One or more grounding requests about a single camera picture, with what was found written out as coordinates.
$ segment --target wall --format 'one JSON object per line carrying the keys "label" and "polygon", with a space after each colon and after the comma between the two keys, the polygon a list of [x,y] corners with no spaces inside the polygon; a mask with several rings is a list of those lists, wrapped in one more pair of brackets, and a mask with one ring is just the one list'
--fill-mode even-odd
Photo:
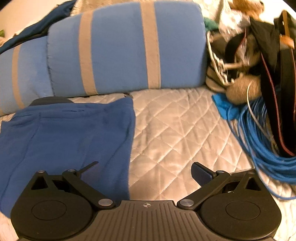
{"label": "wall", "polygon": [[66,0],[12,0],[0,11],[0,30],[5,37],[13,34],[43,18],[57,4]]}

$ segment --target blue cloth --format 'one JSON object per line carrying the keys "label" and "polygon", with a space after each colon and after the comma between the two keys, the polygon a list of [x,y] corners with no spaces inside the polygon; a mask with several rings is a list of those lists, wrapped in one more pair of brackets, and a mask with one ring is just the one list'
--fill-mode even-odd
{"label": "blue cloth", "polygon": [[48,28],[52,24],[70,16],[71,10],[75,2],[76,0],[62,3],[61,5],[54,8],[48,15],[46,15],[39,22],[29,27],[26,27],[17,36],[13,37],[12,39],[9,39],[7,42],[3,44],[2,47],[0,47],[0,54],[2,54],[8,49],[11,49],[19,45],[20,43],[47,35]]}
{"label": "blue cloth", "polygon": [[99,163],[82,180],[107,197],[129,199],[135,127],[131,98],[110,104],[50,104],[18,111],[0,132],[0,211],[7,217],[38,170],[60,175]]}
{"label": "blue cloth", "polygon": [[229,120],[238,119],[239,114],[241,113],[242,108],[245,105],[234,105],[226,97],[224,93],[218,93],[212,95],[212,99],[218,109],[219,114],[224,120],[227,120],[227,114],[229,111]]}
{"label": "blue cloth", "polygon": [[[205,25],[193,2],[154,3],[158,31],[161,88],[201,86],[207,65]],[[81,16],[52,25],[48,66],[56,96],[87,95],[79,59]],[[148,88],[140,3],[94,10],[91,22],[91,63],[99,94]]]}
{"label": "blue cloth", "polygon": [[46,43],[47,36],[19,45],[18,56],[15,48],[0,55],[0,116],[14,113],[35,99],[53,96],[46,64]]}

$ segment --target coiled blue cable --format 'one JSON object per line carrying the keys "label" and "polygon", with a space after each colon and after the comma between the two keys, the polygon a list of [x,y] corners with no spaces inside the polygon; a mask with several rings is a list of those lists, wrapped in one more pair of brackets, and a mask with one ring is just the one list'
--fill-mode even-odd
{"label": "coiled blue cable", "polygon": [[[267,110],[263,98],[260,97],[253,101],[250,106],[259,124],[262,127],[265,126]],[[248,105],[242,109],[239,115],[237,131],[235,131],[231,125],[229,119],[230,110],[231,107],[227,112],[227,123],[244,152],[252,158],[256,171],[258,172],[261,170],[274,180],[290,185],[296,185],[296,157],[280,157],[273,152],[271,141],[264,135],[255,123],[249,111]],[[275,197],[283,200],[296,199],[296,196],[283,197],[278,195],[267,186],[261,177],[260,179],[265,184],[268,191]]]}

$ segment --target white quilted bedspread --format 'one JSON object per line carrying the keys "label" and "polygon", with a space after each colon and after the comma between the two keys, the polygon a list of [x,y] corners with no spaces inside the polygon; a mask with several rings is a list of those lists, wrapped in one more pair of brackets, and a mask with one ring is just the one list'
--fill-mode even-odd
{"label": "white quilted bedspread", "polygon": [[[206,87],[132,92],[136,130],[132,146],[129,186],[131,199],[174,200],[177,202],[199,188],[190,174],[193,162],[228,172],[250,169],[226,121],[214,105]],[[74,102],[109,103],[123,94],[73,98]],[[9,120],[12,115],[0,118]],[[288,185],[269,181],[269,186],[291,196]],[[282,222],[275,239],[296,240],[296,201],[276,200]],[[0,240],[14,241],[17,236],[11,222],[0,218]]]}

